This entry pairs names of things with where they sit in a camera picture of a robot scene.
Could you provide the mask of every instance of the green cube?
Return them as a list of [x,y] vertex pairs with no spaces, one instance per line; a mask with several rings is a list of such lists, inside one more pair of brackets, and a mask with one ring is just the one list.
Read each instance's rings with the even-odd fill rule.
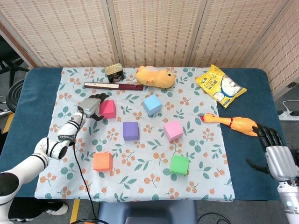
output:
[[179,175],[186,175],[188,172],[188,165],[188,157],[173,155],[170,164],[170,172]]

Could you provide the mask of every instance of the foam cube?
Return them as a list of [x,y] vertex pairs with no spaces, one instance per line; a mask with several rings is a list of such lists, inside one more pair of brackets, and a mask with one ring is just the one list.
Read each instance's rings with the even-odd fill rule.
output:
[[153,94],[143,100],[143,106],[149,116],[159,112],[162,109],[161,101]]
[[183,135],[183,129],[177,120],[164,125],[164,133],[169,141],[175,140]]
[[171,158],[170,172],[179,175],[186,175],[188,172],[188,157],[173,155]]
[[116,118],[116,107],[112,99],[104,100],[100,104],[100,115],[104,116],[105,119]]
[[93,169],[100,171],[111,171],[113,169],[113,157],[110,153],[93,154]]
[[139,140],[138,122],[123,122],[122,136],[125,141]]

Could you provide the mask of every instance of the yellow tape on floor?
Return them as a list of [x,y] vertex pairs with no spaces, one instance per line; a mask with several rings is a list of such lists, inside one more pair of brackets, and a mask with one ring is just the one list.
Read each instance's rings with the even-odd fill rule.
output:
[[13,121],[13,118],[14,118],[14,113],[11,113],[7,119],[7,122],[5,124],[5,127],[3,129],[3,133],[5,132],[8,132],[9,128],[10,128],[10,125],[11,125],[11,122]]
[[71,212],[70,223],[75,222],[77,220],[79,205],[80,205],[80,199],[75,199],[73,204],[73,210]]

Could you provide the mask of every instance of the blue cube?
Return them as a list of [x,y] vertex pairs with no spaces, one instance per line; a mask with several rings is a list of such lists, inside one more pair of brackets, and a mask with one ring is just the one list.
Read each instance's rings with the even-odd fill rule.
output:
[[146,112],[149,114],[149,116],[159,112],[162,109],[161,101],[158,99],[158,97],[155,94],[144,99],[143,106]]

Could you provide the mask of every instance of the blue tablecloth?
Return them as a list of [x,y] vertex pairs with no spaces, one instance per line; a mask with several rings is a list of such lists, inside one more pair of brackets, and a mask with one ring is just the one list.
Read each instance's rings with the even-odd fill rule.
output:
[[[19,104],[0,156],[0,172],[12,168],[33,153],[36,143],[47,136],[52,118],[61,68],[32,69],[24,82]],[[222,69],[247,92],[227,109],[218,104],[221,117],[248,117],[255,122],[282,129],[266,73],[260,69]],[[278,183],[246,163],[250,158],[266,165],[258,138],[249,137],[221,125],[235,198],[240,200],[278,200]],[[33,197],[37,178],[23,185],[17,196]]]

